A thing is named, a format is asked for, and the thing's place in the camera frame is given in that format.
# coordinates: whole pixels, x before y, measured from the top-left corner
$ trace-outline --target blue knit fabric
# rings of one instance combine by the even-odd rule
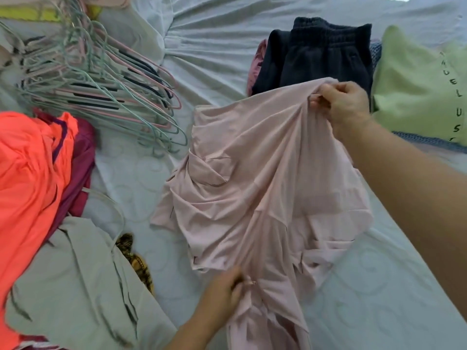
[[[382,44],[381,41],[373,41],[370,43],[371,60],[373,61],[373,71],[377,67],[379,60],[381,59]]]
[[[406,132],[395,131],[394,134],[398,135],[404,140],[407,140],[413,143],[427,144],[431,146],[444,148],[445,150],[467,153],[467,147],[461,146],[454,142],[444,141],[444,140],[437,139],[437,138],[427,138],[425,136],[420,136],[416,134],[407,134]]]

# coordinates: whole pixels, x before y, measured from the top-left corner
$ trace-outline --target mattress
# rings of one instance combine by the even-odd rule
[[[290,29],[297,16],[373,23],[373,38],[397,24],[420,43],[439,46],[467,43],[466,9],[467,0],[134,0],[132,11],[106,11],[101,21],[111,35],[161,61],[175,76],[183,103],[175,115],[189,132],[196,105],[222,106],[245,97],[259,42],[272,29]],[[130,30],[120,21],[128,15],[137,16]],[[467,173],[466,155],[420,148]],[[91,187],[116,201],[125,224],[98,197],[90,196],[85,209],[112,236],[123,230],[135,235],[134,248],[149,264],[156,298],[177,326],[193,313],[203,285],[190,268],[183,236],[151,226],[149,217],[185,153],[180,147],[178,154],[155,158],[151,147],[102,130]],[[317,293],[303,300],[313,348],[464,349],[466,323],[369,188],[368,193],[374,227],[355,241]],[[209,349],[226,348],[221,331]]]

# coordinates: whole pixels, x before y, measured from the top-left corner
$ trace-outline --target orange shirt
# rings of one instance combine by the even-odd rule
[[[70,113],[58,119],[65,131],[59,123],[0,113],[0,350],[20,343],[5,324],[5,299],[41,247],[70,181],[78,123]]]

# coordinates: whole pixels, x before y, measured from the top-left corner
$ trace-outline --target dark navy pants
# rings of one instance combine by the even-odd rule
[[[297,17],[293,29],[273,30],[253,86],[253,94],[296,83],[333,77],[354,81],[371,92],[371,24],[337,26],[324,19]]]

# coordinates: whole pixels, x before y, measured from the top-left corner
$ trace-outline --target pink garment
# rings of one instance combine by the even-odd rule
[[[251,62],[250,71],[248,71],[248,81],[247,81],[247,94],[248,97],[251,96],[251,88],[253,88],[256,79],[258,78],[258,74],[261,70],[261,65],[264,60],[264,55],[266,54],[266,48],[268,47],[268,40],[263,39],[258,45],[258,49],[256,50],[256,54],[254,55],[253,61]]]
[[[197,107],[189,153],[163,188],[151,221],[181,230],[193,269],[237,264],[248,276],[227,326],[232,350],[309,350],[300,294],[371,226],[357,171],[308,107],[319,85],[335,81]]]

